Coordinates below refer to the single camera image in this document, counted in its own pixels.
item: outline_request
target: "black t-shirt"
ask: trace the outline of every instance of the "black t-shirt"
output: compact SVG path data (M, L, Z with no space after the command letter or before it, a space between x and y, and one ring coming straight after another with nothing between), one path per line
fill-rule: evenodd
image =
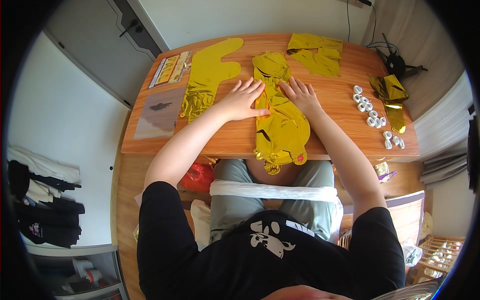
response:
M244 300L300 284L352 299L404 286L403 252L387 209L357 218L349 250L295 229L293 222L280 211L262 211L198 252L177 190L154 182L140 208L140 287L149 300Z

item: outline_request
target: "person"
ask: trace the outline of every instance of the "person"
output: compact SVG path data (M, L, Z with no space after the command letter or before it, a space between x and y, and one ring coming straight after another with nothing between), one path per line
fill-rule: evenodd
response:
M177 183L226 122L270 113L251 108L264 84L250 78L175 134L147 171L137 247L147 299L371 299L404 286L403 252L370 162L324 112L311 85L289 82L281 82L282 89L322 141L353 200L349 249L326 241L330 203L284 200L280 209L265 210L258 198L212 196L211 243L198 250ZM260 181L248 164L222 159L215 177ZM307 161L289 174L297 176L287 184L333 186L330 162Z

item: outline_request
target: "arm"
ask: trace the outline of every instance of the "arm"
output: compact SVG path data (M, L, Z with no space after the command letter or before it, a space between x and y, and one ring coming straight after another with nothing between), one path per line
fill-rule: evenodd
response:
M303 112L335 165L353 200L353 220L374 207L387 207L377 174L355 143L324 112L311 84L290 78L280 82L288 98Z
M145 176L144 188L156 181L165 181L177 188L177 183L188 171L205 144L223 124L232 120L270 114L267 109L250 108L265 88L261 81L254 84L252 82L253 78L250 78L240 86L239 80L223 100L207 109L175 134L150 164Z

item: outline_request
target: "gray pants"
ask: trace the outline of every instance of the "gray pants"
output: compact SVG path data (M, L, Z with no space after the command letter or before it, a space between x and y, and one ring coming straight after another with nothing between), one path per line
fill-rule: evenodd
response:
M215 179L257 183L242 159L222 159L214 168ZM327 160L309 160L292 186L334 186L332 164ZM214 195L211 203L210 243L229 230L265 210L260 198ZM297 219L319 238L330 238L333 203L309 200L284 200L280 211Z

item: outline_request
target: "red plastic bag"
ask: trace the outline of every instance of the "red plastic bag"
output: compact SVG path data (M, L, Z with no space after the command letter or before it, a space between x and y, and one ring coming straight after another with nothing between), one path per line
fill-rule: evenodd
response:
M194 192L210 192L210 184L214 179L211 165L193 164L179 185Z

